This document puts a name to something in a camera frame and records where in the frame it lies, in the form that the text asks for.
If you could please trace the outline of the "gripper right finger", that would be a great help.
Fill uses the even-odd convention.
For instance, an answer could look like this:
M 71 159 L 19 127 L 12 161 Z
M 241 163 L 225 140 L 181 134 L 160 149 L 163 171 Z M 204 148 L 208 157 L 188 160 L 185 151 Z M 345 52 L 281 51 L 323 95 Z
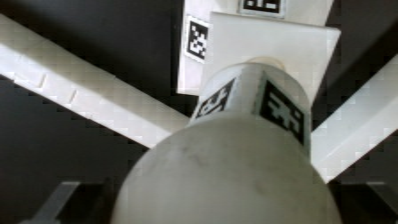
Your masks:
M 330 182 L 343 224 L 398 224 L 398 193 L 384 182 Z

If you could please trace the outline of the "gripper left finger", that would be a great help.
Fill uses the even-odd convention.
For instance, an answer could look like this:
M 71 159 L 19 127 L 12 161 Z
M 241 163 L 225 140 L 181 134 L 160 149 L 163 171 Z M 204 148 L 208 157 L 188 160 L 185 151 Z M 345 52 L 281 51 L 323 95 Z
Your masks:
M 37 209 L 18 224 L 110 224 L 110 181 L 99 183 L 64 181 Z

